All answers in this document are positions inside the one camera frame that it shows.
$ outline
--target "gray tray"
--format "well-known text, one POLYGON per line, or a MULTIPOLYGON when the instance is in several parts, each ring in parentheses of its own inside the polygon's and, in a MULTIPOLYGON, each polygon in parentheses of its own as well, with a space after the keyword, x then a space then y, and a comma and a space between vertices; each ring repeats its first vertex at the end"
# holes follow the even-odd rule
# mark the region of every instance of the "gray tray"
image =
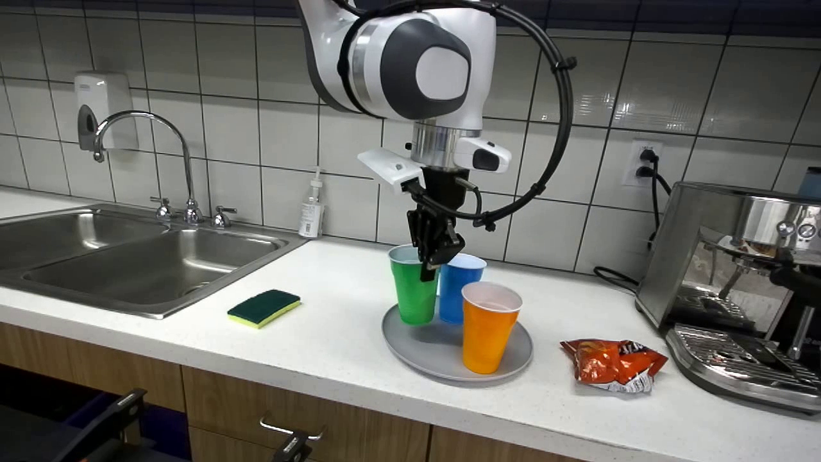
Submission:
POLYGON ((389 352, 409 370, 450 385, 495 385, 520 375, 534 360, 531 333, 515 322, 502 364, 495 375, 475 375, 462 364, 462 329, 431 322, 409 329, 391 305, 382 319, 389 352))

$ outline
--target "orange cup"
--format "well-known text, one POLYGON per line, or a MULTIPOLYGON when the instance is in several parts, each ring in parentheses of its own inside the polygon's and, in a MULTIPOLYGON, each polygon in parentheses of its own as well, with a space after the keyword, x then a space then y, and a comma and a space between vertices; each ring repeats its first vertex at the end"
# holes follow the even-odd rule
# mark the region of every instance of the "orange cup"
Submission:
POLYGON ((476 375, 493 375, 506 357, 520 294, 493 281, 471 281, 462 290, 462 364, 476 375))

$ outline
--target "wooden cabinet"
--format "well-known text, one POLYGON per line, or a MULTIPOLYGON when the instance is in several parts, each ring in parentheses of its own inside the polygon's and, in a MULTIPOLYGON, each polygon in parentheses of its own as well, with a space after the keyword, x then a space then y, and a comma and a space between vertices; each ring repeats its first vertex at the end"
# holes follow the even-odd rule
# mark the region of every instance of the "wooden cabinet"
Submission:
POLYGON ((263 459, 268 459, 284 437, 259 429, 261 416, 277 425, 321 430, 322 438, 312 447, 321 462, 425 459, 427 425, 423 424, 187 367, 182 383, 194 459, 208 459, 213 451, 222 451, 222 459, 243 459, 255 455, 255 447, 266 447, 263 459))
POLYGON ((570 462, 567 456, 434 429, 427 462, 570 462))
POLYGON ((125 396, 145 389, 145 401, 185 410, 180 364, 112 352, 60 335, 0 322, 0 364, 125 396))

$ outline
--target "kitchen counter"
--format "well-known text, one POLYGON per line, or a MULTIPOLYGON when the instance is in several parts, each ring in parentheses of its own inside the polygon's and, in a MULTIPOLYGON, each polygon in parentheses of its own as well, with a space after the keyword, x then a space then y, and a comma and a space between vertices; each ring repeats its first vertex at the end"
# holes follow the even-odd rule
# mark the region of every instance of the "kitchen counter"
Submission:
MULTIPOLYGON (((0 190, 0 219, 77 206, 0 190)), ((379 331, 391 305, 385 247, 321 239, 163 321, 134 319, 0 287, 0 321, 176 362, 248 383, 391 412, 579 459, 816 459, 819 419, 715 397, 670 362, 648 397, 571 383, 561 339, 634 339, 666 352, 625 290, 588 278, 489 263, 515 287, 534 364, 512 383, 453 387, 397 362, 379 331), (302 308, 255 331, 225 319, 236 302, 289 290, 302 308)))

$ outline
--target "chip bag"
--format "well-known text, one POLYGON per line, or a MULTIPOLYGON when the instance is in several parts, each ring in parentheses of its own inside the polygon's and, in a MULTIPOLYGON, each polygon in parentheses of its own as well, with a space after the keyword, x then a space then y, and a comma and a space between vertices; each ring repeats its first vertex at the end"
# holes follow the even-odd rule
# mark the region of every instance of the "chip bag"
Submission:
POLYGON ((561 340, 561 349, 574 364, 577 383, 627 396, 648 396, 651 378, 666 362, 663 353, 635 340, 574 339, 561 340))

